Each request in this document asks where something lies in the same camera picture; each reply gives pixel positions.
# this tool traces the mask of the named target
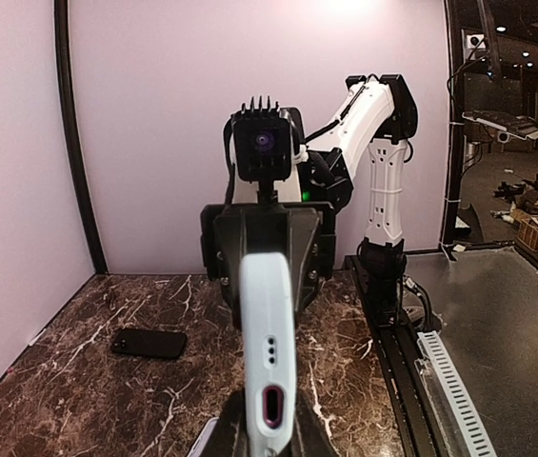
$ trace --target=white backdrop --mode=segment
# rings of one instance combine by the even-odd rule
[[[199,213],[227,183],[222,127],[253,94],[323,127],[345,78],[402,73],[420,126],[402,199],[407,249],[436,248],[448,161],[442,0],[74,0],[74,89],[110,270],[202,271]],[[354,252],[369,207],[358,173],[339,216]]]
[[[52,2],[0,2],[0,377],[92,275],[61,124]]]

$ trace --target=camera lens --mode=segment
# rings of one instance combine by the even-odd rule
[[[260,153],[270,152],[275,146],[275,135],[267,130],[259,131],[253,137],[253,145]]]

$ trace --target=brown marble surface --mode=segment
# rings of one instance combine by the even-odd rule
[[[114,355],[121,327],[184,331],[177,361]],[[401,456],[389,396],[349,274],[297,331],[299,388],[341,456]],[[0,456],[186,456],[243,385],[241,337],[204,276],[97,276],[0,383]]]

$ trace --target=hole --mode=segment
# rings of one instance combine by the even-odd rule
[[[276,429],[281,425],[283,418],[284,393],[279,387],[265,388],[264,392],[264,416],[265,423],[270,428]]]

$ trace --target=black pole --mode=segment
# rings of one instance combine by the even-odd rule
[[[448,46],[450,55],[450,74],[461,68],[463,65],[463,43],[461,38],[461,27],[457,18],[457,12],[454,0],[445,0],[448,23]],[[452,82],[453,96],[458,104],[464,105],[464,88],[463,85]],[[464,119],[462,112],[457,104],[450,103],[450,138],[448,153],[448,175],[446,202],[444,206],[444,216],[442,219],[441,245],[447,253],[454,241],[455,222],[457,219],[457,210],[461,200],[461,175],[463,173],[464,146],[465,138],[463,134]]]
[[[82,225],[87,236],[90,258],[98,274],[108,273],[106,257],[101,246],[99,230],[90,200],[89,183],[85,172],[85,162],[80,148],[80,136],[76,121],[74,93],[71,85],[70,64],[70,32],[68,24],[68,0],[55,0],[55,54],[57,58],[57,77],[59,80],[59,99],[61,101],[61,117],[63,130],[70,159],[71,179],[76,192],[78,209]]]

